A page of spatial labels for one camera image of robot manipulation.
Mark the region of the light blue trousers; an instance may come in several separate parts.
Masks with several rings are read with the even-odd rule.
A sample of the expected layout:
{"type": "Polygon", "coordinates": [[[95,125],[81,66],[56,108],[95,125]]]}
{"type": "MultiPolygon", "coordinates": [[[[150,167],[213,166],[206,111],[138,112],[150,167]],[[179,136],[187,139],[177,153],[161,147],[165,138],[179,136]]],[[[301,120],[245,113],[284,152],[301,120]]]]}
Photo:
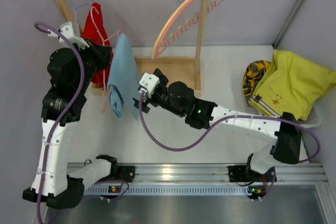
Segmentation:
{"type": "Polygon", "coordinates": [[[108,78],[109,105],[117,119],[122,119],[127,106],[137,121],[139,112],[134,101],[139,99],[139,68],[135,62],[130,40],[127,35],[118,37],[108,78]]]}

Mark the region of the yellow-green trousers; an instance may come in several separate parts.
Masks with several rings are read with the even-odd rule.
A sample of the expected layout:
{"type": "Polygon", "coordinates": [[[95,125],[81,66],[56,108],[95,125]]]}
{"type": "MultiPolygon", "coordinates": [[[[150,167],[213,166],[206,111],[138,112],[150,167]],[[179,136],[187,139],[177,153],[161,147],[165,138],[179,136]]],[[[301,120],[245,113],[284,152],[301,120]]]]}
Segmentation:
{"type": "Polygon", "coordinates": [[[335,87],[335,71],[287,50],[273,52],[247,104],[263,115],[307,120],[314,103],[335,87]]]}

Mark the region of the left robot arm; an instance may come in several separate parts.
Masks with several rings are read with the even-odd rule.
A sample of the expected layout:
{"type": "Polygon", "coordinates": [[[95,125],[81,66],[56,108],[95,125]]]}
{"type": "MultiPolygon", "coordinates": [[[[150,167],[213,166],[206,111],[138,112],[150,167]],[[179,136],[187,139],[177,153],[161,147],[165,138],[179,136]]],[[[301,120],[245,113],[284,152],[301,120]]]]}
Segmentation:
{"type": "Polygon", "coordinates": [[[102,179],[117,175],[117,159],[98,155],[85,167],[67,172],[71,140],[86,102],[85,92],[100,70],[110,66],[112,48],[86,39],[88,46],[77,45],[54,51],[47,66],[51,87],[43,98],[41,112],[43,139],[37,174],[23,199],[44,202],[50,208],[76,207],[85,189],[102,179]]]}

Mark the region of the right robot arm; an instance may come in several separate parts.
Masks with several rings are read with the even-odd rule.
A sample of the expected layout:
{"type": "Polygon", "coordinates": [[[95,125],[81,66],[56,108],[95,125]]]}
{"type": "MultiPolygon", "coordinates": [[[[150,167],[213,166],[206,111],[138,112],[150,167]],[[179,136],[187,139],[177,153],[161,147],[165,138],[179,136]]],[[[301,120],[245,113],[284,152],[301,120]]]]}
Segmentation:
{"type": "Polygon", "coordinates": [[[194,148],[216,126],[233,132],[243,133],[267,143],[260,151],[247,158],[245,174],[264,175],[278,164],[296,165],[300,162],[301,136],[293,115],[284,113],[281,117],[257,116],[227,109],[215,102],[199,99],[194,90],[185,83],[168,83],[160,69],[144,73],[139,81],[140,98],[134,101],[147,135],[161,148],[171,152],[183,152],[194,148]],[[193,144],[183,148],[168,147],[160,143],[149,131],[143,115],[149,112],[148,105],[161,107],[184,118],[190,127],[201,130],[203,135],[193,144]]]}

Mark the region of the red trousers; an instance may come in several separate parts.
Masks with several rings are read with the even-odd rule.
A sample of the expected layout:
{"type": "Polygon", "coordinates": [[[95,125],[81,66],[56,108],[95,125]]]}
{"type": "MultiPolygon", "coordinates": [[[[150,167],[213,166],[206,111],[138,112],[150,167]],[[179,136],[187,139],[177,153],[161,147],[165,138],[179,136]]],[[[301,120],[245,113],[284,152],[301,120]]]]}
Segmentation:
{"type": "MultiPolygon", "coordinates": [[[[110,42],[108,41],[108,35],[103,25],[103,16],[100,4],[93,3],[91,5],[82,36],[83,38],[89,38],[95,44],[100,46],[110,45],[110,42]]],[[[92,82],[97,84],[101,89],[105,89],[109,73],[110,65],[104,70],[99,70],[92,78],[92,82]]]]}

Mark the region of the yellow plastic hanger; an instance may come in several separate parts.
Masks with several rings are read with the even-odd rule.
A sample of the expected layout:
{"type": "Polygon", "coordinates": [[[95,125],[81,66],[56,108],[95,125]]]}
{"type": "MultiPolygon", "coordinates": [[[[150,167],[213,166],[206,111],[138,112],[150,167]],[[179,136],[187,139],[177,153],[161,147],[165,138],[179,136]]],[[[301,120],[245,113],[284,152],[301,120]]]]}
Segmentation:
{"type": "Polygon", "coordinates": [[[194,25],[196,25],[200,18],[201,18],[201,11],[196,12],[192,18],[186,19],[184,24],[178,26],[177,31],[174,33],[170,33],[169,35],[168,32],[170,31],[172,25],[175,23],[175,21],[180,17],[180,15],[191,5],[195,2],[196,0],[185,0],[181,6],[179,6],[171,15],[171,17],[167,20],[165,25],[163,26],[162,30],[160,31],[153,49],[152,53],[150,56],[150,59],[154,60],[158,56],[162,54],[166,50],[166,48],[173,44],[177,38],[180,38],[183,36],[185,32],[190,30],[190,28],[194,25]]]}

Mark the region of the camouflage trousers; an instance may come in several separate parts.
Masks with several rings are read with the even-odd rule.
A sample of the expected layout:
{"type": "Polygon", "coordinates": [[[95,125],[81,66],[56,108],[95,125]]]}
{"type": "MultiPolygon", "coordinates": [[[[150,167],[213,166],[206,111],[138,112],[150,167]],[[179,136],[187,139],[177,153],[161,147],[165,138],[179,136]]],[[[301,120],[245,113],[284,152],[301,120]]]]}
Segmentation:
{"type": "Polygon", "coordinates": [[[258,82],[263,78],[270,64],[270,61],[257,60],[246,67],[242,80],[242,90],[246,104],[248,104],[248,101],[252,98],[258,82]]]}

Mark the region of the wooden clothes rack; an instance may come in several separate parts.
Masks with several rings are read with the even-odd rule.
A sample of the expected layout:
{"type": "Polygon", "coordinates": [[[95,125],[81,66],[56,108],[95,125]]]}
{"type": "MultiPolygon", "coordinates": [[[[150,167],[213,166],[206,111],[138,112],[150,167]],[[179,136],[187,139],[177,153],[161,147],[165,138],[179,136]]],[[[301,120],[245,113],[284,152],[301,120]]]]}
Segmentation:
{"type": "MultiPolygon", "coordinates": [[[[63,17],[67,21],[75,20],[72,7],[68,0],[54,0],[58,6],[63,17]]],[[[165,74],[169,82],[183,81],[189,87],[193,88],[196,96],[201,95],[201,72],[200,72],[200,57],[203,40],[203,30],[205,25],[206,16],[206,2],[207,0],[201,0],[200,10],[201,18],[196,24],[197,30],[197,44],[195,57],[173,56],[163,57],[159,56],[152,60],[145,57],[137,57],[135,59],[140,73],[149,72],[155,68],[159,68],[165,71],[165,74]]]]}

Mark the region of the white laundry basket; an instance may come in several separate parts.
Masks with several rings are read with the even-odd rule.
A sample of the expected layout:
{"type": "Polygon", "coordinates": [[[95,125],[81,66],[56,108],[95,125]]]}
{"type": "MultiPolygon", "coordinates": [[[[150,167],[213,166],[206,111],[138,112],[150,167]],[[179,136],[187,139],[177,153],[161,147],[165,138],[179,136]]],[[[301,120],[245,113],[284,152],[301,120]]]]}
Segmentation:
{"type": "Polygon", "coordinates": [[[317,104],[314,104],[307,119],[305,121],[299,120],[298,122],[300,125],[307,129],[320,127],[322,124],[322,115],[319,106],[317,104]]]}

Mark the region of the aluminium rail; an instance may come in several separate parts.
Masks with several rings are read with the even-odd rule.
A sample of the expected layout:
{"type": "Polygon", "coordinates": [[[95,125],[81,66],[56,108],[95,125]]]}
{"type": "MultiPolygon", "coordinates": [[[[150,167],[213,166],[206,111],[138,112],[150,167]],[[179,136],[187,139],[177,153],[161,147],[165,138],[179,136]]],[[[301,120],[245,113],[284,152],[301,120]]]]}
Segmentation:
{"type": "MultiPolygon", "coordinates": [[[[120,164],[118,172],[122,178],[132,178],[135,183],[179,183],[207,182],[212,184],[229,183],[234,164],[120,164]]],[[[321,164],[304,163],[299,165],[276,166],[279,183],[325,184],[326,172],[321,164]]]]}

